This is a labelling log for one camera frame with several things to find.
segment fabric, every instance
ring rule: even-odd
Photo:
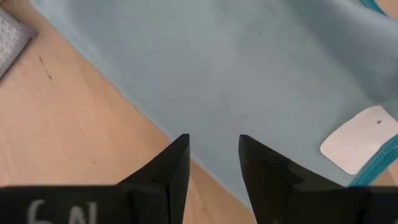
[[[0,8],[0,77],[20,54],[35,32]]]
[[[320,144],[370,106],[398,118],[398,24],[355,2],[32,3],[170,139],[190,133],[194,160],[247,206],[240,134],[349,185]],[[356,184],[396,158],[376,155]]]

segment white label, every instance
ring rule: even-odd
[[[398,122],[381,106],[357,114],[333,132],[321,152],[349,174],[357,174],[380,147],[398,134]]]

